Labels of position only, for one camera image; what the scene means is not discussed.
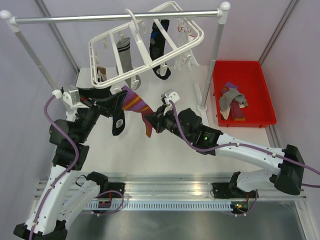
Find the grey sock with black stripes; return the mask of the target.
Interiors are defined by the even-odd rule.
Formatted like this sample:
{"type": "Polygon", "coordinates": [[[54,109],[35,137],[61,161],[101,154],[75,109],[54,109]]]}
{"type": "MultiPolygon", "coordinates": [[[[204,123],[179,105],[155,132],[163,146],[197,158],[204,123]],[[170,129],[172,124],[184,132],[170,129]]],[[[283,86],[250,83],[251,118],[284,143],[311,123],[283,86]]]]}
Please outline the grey sock with black stripes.
{"type": "Polygon", "coordinates": [[[219,106],[221,111],[226,111],[231,105],[232,101],[236,101],[238,104],[247,102],[245,95],[240,93],[236,88],[229,88],[222,97],[219,99],[219,106]]]}

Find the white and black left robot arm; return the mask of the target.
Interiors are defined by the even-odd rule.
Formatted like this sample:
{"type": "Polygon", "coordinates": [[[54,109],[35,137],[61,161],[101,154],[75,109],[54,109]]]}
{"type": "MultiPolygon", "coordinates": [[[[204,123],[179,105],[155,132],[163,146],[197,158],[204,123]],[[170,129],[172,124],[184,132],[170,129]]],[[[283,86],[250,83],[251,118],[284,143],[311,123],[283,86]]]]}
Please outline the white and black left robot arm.
{"type": "Polygon", "coordinates": [[[77,216],[93,199],[111,196],[124,199],[123,191],[110,188],[109,178],[93,171],[77,193],[65,202],[66,194],[82,169],[90,147],[85,145],[100,116],[119,116],[127,90],[112,94],[109,88],[67,86],[54,90],[44,106],[51,123],[51,144],[56,146],[50,175],[31,217],[16,225],[13,233],[23,240],[64,240],[77,216]]]}

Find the white plastic clip hanger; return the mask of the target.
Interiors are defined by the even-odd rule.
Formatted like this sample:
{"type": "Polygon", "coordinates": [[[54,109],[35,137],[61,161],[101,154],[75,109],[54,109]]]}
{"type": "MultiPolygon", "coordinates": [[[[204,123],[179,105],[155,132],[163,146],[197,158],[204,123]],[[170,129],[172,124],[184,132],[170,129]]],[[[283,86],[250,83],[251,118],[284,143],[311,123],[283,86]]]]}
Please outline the white plastic clip hanger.
{"type": "Polygon", "coordinates": [[[136,76],[138,74],[144,73],[157,66],[160,67],[160,71],[159,71],[160,75],[164,76],[165,70],[168,69],[168,66],[166,64],[168,60],[173,59],[179,55],[185,54],[186,52],[190,51],[192,48],[199,45],[204,39],[204,31],[192,19],[190,19],[192,15],[184,12],[183,9],[175,1],[167,1],[151,9],[150,11],[147,12],[148,14],[151,14],[151,16],[139,17],[137,13],[133,13],[129,9],[125,9],[125,12],[129,14],[129,19],[130,19],[129,22],[122,24],[118,27],[115,27],[102,34],[99,34],[89,41],[88,46],[89,46],[89,54],[90,54],[91,84],[94,88],[104,89],[104,88],[116,85],[126,79],[131,79],[131,83],[135,87],[138,85],[138,81],[136,80],[136,76]],[[183,23],[187,24],[187,28],[184,28],[183,31],[186,32],[187,34],[194,33],[195,36],[193,37],[192,40],[188,39],[186,43],[181,44],[181,46],[177,46],[172,40],[172,38],[165,31],[165,28],[161,25],[160,20],[162,18],[167,18],[167,19],[177,18],[180,24],[183,24],[183,23]],[[161,35],[164,37],[164,39],[168,42],[168,44],[172,48],[172,51],[170,51],[169,53],[166,53],[164,56],[161,56],[155,60],[152,60],[150,52],[147,50],[147,47],[140,35],[139,23],[141,23],[141,27],[144,28],[145,23],[143,22],[143,20],[145,19],[153,20],[155,25],[158,27],[161,35]],[[143,60],[142,66],[139,66],[127,72],[124,72],[123,70],[124,64],[121,62],[120,54],[116,47],[116,41],[115,41],[115,34],[120,33],[125,29],[130,30],[132,34],[132,39],[135,41],[138,51],[143,60]],[[98,52],[94,48],[95,43],[98,41],[102,41],[102,42],[109,41],[111,43],[115,61],[116,61],[116,67],[118,70],[118,76],[110,79],[106,79],[106,80],[98,79],[98,74],[97,74],[98,63],[99,63],[98,52]]]}

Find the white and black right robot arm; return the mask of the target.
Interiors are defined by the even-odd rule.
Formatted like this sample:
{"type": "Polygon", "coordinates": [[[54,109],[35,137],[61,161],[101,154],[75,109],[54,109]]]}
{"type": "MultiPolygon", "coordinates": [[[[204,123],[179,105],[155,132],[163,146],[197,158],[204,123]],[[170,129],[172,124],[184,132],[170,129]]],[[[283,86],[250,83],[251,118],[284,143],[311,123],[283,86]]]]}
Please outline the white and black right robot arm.
{"type": "Polygon", "coordinates": [[[200,154],[228,157],[260,168],[234,172],[228,184],[231,196],[239,198],[244,193],[268,187],[292,196],[301,193],[305,162],[296,146],[288,144],[279,148],[246,142],[204,125],[202,118],[190,108],[180,113],[165,112],[165,108],[163,105],[145,117],[158,134],[167,130],[200,154]]]}

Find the brown and beige back sock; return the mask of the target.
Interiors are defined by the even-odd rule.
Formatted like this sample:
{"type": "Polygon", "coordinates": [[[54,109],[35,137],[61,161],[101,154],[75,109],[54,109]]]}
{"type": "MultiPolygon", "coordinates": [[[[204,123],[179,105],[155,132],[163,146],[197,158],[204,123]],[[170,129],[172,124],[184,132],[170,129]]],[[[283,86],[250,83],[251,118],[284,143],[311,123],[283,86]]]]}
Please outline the brown and beige back sock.
{"type": "Polygon", "coordinates": [[[97,81],[105,82],[107,80],[106,68],[105,67],[97,67],[97,81]]]}

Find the purple striped sock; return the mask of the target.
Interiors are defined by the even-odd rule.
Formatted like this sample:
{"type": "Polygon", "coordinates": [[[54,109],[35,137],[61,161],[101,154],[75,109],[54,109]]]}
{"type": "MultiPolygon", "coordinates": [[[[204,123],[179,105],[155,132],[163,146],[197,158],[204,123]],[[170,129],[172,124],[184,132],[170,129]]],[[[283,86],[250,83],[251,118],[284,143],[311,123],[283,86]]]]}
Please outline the purple striped sock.
{"type": "Polygon", "coordinates": [[[121,88],[123,91],[127,91],[122,109],[124,111],[130,111],[141,114],[142,121],[145,125],[145,134],[148,138],[152,136],[153,126],[146,119],[146,116],[152,115],[155,112],[151,109],[151,107],[131,88],[126,85],[121,88]]]}
{"type": "MultiPolygon", "coordinates": [[[[239,87],[231,82],[227,82],[220,91],[220,98],[224,93],[226,93],[229,90],[229,88],[235,88],[238,90],[239,87]]],[[[231,119],[233,121],[245,121],[246,117],[242,111],[242,108],[245,108],[247,106],[248,106],[248,102],[239,104],[235,100],[233,100],[230,106],[228,107],[228,109],[230,109],[229,116],[231,116],[231,119]]]]}

